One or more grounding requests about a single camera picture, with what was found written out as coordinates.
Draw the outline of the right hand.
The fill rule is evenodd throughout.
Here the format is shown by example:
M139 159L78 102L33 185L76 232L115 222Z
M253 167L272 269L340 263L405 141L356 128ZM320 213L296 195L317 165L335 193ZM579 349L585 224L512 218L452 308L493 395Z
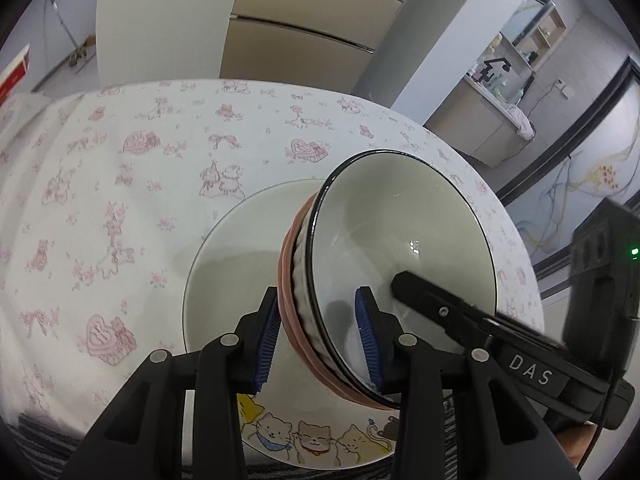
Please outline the right hand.
M559 441L563 451L575 467L585 456L596 430L597 426L585 424L584 426L567 429L556 435L556 440Z

